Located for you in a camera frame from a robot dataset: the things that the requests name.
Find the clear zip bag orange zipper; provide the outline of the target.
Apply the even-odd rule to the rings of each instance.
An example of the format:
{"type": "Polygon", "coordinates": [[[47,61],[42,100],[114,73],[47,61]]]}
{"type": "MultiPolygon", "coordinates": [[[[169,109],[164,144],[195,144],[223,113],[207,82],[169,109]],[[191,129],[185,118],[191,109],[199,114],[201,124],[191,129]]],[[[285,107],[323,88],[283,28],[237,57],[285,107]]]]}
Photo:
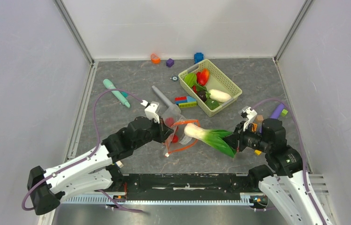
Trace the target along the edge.
{"type": "Polygon", "coordinates": [[[197,119],[186,119],[181,114],[174,114],[174,113],[164,113],[163,119],[165,121],[166,118],[172,117],[175,119],[175,125],[178,126],[177,136],[179,137],[179,141],[177,143],[171,142],[171,137],[169,136],[165,141],[165,147],[163,154],[165,157],[169,157],[172,153],[180,152],[189,149],[193,145],[195,145],[198,141],[195,138],[191,138],[184,134],[184,128],[187,124],[193,123],[200,126],[200,122],[197,119]]]}

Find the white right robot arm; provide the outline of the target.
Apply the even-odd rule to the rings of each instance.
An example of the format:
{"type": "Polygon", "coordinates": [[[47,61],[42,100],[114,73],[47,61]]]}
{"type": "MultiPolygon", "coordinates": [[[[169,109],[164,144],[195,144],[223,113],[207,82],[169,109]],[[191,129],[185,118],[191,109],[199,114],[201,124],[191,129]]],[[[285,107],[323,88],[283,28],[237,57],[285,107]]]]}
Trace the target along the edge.
{"type": "Polygon", "coordinates": [[[305,162],[287,144],[286,129],[278,119],[265,119],[260,133],[237,125],[224,138],[236,150],[249,147],[265,154],[266,165],[248,171],[248,187],[264,193],[289,225],[330,225],[332,222],[312,190],[305,162]]]}

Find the white eggplant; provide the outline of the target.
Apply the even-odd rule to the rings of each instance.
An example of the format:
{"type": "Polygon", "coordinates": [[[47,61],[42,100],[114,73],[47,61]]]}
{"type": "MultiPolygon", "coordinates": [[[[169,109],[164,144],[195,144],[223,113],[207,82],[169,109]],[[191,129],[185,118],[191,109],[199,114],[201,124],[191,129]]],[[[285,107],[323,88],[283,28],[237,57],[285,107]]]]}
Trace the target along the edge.
{"type": "Polygon", "coordinates": [[[216,100],[217,102],[225,103],[232,99],[232,96],[230,94],[220,90],[210,89],[208,93],[209,97],[213,100],[216,100]]]}

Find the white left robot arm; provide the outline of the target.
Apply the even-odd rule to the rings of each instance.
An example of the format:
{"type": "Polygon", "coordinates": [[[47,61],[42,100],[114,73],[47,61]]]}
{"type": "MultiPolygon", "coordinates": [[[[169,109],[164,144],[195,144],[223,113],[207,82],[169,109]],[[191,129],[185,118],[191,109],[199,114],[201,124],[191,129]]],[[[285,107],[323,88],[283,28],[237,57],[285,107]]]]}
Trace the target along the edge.
{"type": "Polygon", "coordinates": [[[137,117],[111,134],[98,146],[62,165],[43,169],[41,166],[29,172],[26,198],[30,198],[32,207],[22,209],[44,215],[56,209],[61,202],[84,192],[107,189],[120,190],[124,178],[105,170],[103,173],[92,171],[109,166],[133,154],[133,152],[151,141],[164,143],[174,130],[169,128],[163,118],[159,122],[146,117],[137,117]]]}

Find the red strawberry bunch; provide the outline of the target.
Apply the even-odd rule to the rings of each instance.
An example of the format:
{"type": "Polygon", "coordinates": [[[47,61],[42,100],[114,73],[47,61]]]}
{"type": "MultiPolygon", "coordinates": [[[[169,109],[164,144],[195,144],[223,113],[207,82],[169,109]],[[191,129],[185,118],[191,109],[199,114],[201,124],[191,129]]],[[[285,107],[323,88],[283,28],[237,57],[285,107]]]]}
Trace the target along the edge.
{"type": "Polygon", "coordinates": [[[165,119],[165,124],[167,127],[171,128],[173,130],[173,133],[170,135],[171,142],[177,143],[179,141],[179,137],[176,134],[178,131],[178,126],[175,125],[175,119],[172,117],[168,117],[165,119]]]}

